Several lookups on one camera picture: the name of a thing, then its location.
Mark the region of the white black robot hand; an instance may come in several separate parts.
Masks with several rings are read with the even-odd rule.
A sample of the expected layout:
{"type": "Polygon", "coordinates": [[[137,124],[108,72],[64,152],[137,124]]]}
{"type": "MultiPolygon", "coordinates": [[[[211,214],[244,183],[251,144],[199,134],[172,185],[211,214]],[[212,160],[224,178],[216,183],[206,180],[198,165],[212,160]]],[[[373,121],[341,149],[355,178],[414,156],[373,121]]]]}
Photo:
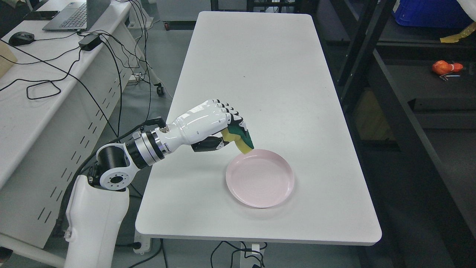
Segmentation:
{"type": "Polygon", "coordinates": [[[158,139],[168,154],[182,145],[193,151],[215,151],[224,148],[221,131],[229,124],[245,122],[239,112],[226,102],[209,99],[188,110],[167,124],[165,130],[156,129],[158,139]]]}

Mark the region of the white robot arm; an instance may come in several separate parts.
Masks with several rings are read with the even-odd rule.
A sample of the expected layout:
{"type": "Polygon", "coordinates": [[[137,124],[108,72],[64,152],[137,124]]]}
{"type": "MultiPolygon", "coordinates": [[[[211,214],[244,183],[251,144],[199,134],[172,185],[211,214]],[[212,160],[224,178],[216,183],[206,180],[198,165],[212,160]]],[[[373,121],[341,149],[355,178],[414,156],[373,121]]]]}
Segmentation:
{"type": "Polygon", "coordinates": [[[121,223],[129,209],[128,186],[137,172],[163,159],[165,149],[157,132],[168,131],[161,118],[149,120],[156,124],[152,131],[142,132],[140,126],[127,132],[132,139],[120,143],[116,138],[92,154],[97,163],[87,175],[82,166],[76,180],[68,186],[63,205],[68,228],[66,268],[110,268],[121,223]]]}

